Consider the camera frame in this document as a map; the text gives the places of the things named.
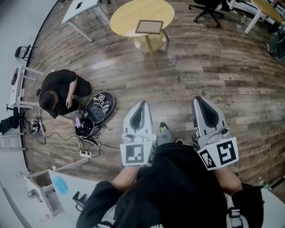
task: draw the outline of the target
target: blue object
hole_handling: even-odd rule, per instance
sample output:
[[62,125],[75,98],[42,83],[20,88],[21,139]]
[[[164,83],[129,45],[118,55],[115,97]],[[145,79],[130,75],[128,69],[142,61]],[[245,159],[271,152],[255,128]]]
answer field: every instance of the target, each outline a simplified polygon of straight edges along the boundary
[[60,176],[55,176],[53,178],[53,185],[63,195],[68,191],[68,188],[66,186],[66,182]]

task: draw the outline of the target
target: dark hair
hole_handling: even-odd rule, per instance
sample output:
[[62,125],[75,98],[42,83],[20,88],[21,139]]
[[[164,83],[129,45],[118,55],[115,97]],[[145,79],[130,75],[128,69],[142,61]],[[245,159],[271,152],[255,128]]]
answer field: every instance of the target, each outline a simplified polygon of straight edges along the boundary
[[45,110],[51,110],[54,105],[54,96],[50,93],[51,90],[38,89],[36,94],[39,98],[40,107]]

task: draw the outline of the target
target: power strip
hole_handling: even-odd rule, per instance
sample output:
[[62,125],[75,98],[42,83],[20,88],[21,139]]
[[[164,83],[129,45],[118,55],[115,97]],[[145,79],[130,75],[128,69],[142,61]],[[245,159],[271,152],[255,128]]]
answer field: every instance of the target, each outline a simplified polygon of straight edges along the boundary
[[85,158],[92,158],[91,152],[80,151],[80,156]]

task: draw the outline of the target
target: round wooden table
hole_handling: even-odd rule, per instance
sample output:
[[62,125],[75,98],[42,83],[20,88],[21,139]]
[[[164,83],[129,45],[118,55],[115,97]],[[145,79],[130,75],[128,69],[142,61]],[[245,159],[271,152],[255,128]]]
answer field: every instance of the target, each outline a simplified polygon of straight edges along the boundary
[[[174,18],[173,7],[164,0],[133,0],[121,6],[112,15],[111,29],[118,35],[134,37],[134,44],[144,52],[160,49],[168,40],[164,29]],[[163,21],[162,33],[135,33],[140,20]]]

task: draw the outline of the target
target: man in black shirt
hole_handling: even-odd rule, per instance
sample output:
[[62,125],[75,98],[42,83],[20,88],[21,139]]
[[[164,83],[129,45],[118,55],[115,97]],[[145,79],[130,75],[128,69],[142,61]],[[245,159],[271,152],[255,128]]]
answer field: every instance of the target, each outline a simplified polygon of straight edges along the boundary
[[124,167],[111,183],[98,183],[77,228],[226,228],[224,192],[232,195],[250,228],[262,226],[259,187],[243,188],[227,167],[207,171],[193,147],[173,143],[164,122],[159,129],[152,166]]
[[39,103],[54,119],[75,125],[75,122],[65,115],[76,111],[79,103],[73,95],[85,97],[91,94],[89,82],[79,77],[73,71],[62,69],[49,73],[37,90]]

